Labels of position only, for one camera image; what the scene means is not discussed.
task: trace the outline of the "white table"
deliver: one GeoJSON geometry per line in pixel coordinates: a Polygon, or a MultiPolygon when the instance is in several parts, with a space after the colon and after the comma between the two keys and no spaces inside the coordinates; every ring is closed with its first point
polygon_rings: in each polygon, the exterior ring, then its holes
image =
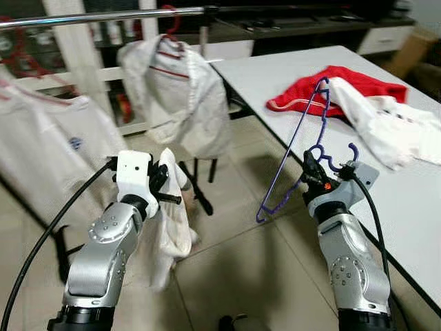
{"type": "MultiPolygon", "coordinates": [[[[272,112],[265,107],[266,101],[284,92],[297,79],[316,74],[328,65],[345,66],[383,81],[408,86],[342,46],[213,63],[226,82],[285,145],[289,143],[300,113],[272,112]]],[[[407,103],[432,111],[441,120],[441,105],[408,87],[407,103]]],[[[316,140],[320,117],[307,115],[303,124],[292,148],[301,159],[303,151],[316,140]]],[[[334,157],[334,164],[352,158],[347,147],[351,142],[360,151],[359,160],[380,171],[370,192],[380,215],[392,263],[441,316],[441,166],[415,160],[405,169],[393,172],[375,159],[352,128],[338,119],[329,119],[322,144],[326,154],[334,157]]],[[[376,238],[367,202],[357,203],[351,211],[376,238]]]]}

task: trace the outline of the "red jacket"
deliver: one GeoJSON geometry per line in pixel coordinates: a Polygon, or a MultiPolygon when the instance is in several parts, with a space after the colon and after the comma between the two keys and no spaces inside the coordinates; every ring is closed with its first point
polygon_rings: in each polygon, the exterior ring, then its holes
{"type": "MultiPolygon", "coordinates": [[[[406,99],[407,88],[402,85],[385,83],[372,77],[366,76],[349,70],[345,67],[328,66],[323,71],[310,77],[303,77],[289,87],[283,94],[267,102],[267,108],[275,112],[285,112],[294,110],[302,112],[311,98],[317,82],[322,77],[341,77],[350,83],[365,97],[374,95],[391,95],[397,99],[397,102],[404,103],[406,99]]],[[[325,108],[325,100],[321,95],[316,95],[314,102],[309,108],[308,114],[320,116],[325,108]]],[[[332,105],[328,109],[328,117],[345,117],[343,111],[337,105],[332,105]]]]}

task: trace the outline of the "cardboard box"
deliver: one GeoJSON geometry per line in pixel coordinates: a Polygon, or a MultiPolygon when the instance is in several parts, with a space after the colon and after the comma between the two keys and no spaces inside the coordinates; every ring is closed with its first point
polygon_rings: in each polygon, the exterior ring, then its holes
{"type": "Polygon", "coordinates": [[[437,40],[436,34],[420,27],[415,28],[401,50],[395,53],[393,59],[384,66],[384,69],[401,79],[405,78],[437,40]]]}

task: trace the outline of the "black cable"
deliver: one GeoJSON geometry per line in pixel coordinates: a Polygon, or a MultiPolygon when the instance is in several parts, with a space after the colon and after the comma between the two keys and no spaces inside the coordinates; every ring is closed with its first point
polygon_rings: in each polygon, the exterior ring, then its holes
{"type": "MultiPolygon", "coordinates": [[[[366,200],[369,203],[369,207],[371,208],[373,220],[375,221],[375,227],[377,230],[378,243],[380,246],[381,259],[382,259],[382,263],[383,263],[383,270],[389,280],[389,283],[391,284],[391,276],[389,274],[389,264],[387,263],[387,251],[386,251],[386,246],[384,245],[384,238],[383,238],[383,233],[381,230],[380,218],[378,217],[378,213],[377,213],[377,208],[375,207],[375,204],[373,203],[372,197],[369,194],[369,191],[366,189],[366,186],[363,184],[363,182],[355,174],[353,174],[353,176],[351,178],[357,183],[358,187],[363,191],[363,194],[365,195],[366,200]]],[[[399,302],[397,296],[395,295],[395,293],[392,290],[392,285],[391,285],[391,298],[395,301],[397,309],[400,311],[400,314],[402,316],[404,324],[406,325],[407,331],[411,331],[409,321],[406,318],[406,315],[404,313],[404,309],[403,309],[401,303],[399,302]]]]}
{"type": "Polygon", "coordinates": [[[384,246],[383,232],[381,230],[380,218],[378,217],[377,208],[375,207],[375,204],[373,204],[372,197],[369,194],[369,191],[366,189],[366,186],[363,184],[363,182],[355,174],[352,176],[352,179],[357,183],[358,187],[363,191],[363,194],[365,195],[367,202],[369,203],[369,207],[371,207],[373,220],[375,221],[375,227],[377,229],[378,243],[380,244],[383,270],[390,282],[391,277],[389,275],[389,265],[387,263],[387,252],[386,252],[386,247],[384,246]]]}
{"type": "Polygon", "coordinates": [[[41,246],[43,246],[46,239],[50,236],[53,229],[57,225],[58,222],[63,218],[64,214],[69,210],[72,204],[79,198],[79,196],[108,168],[111,168],[115,164],[115,159],[108,161],[100,170],[98,170],[92,177],[86,181],[78,191],[75,192],[74,195],[69,199],[69,201],[63,206],[63,208],[59,211],[59,213],[55,216],[54,220],[48,226],[46,231],[41,235],[40,239],[37,241],[33,249],[30,251],[28,257],[26,258],[23,267],[21,267],[20,273],[15,280],[14,287],[9,295],[8,302],[6,303],[5,311],[3,313],[3,318],[1,320],[0,331],[7,331],[9,318],[12,312],[12,307],[14,306],[15,299],[19,293],[20,286],[23,283],[26,272],[28,272],[29,267],[34,260],[35,256],[39,252],[41,246]]]}

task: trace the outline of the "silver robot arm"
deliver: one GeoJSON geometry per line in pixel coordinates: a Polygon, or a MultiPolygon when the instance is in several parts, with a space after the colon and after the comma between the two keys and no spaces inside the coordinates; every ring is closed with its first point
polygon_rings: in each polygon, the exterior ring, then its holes
{"type": "Polygon", "coordinates": [[[180,197],[158,193],[167,180],[166,165],[150,154],[131,150],[118,155],[118,201],[89,229],[89,242],[75,256],[63,295],[63,307],[50,331],[108,331],[123,284],[125,266],[135,251],[145,220],[158,211],[158,200],[179,204],[180,197]],[[150,178],[152,168],[155,176],[150,178]]]}
{"type": "Polygon", "coordinates": [[[149,190],[151,159],[142,152],[119,153],[119,202],[92,223],[90,241],[70,267],[63,304],[93,308],[114,307],[118,303],[125,264],[136,248],[145,218],[153,217],[158,210],[158,202],[149,190]]]}
{"type": "MultiPolygon", "coordinates": [[[[378,171],[366,164],[350,161],[347,166],[368,188],[378,177],[378,171]]],[[[373,259],[368,239],[349,211],[364,199],[362,190],[353,179],[336,181],[327,177],[312,154],[305,153],[303,170],[302,179],[309,186],[303,197],[309,214],[318,222],[340,331],[394,330],[388,277],[373,259]]]]}

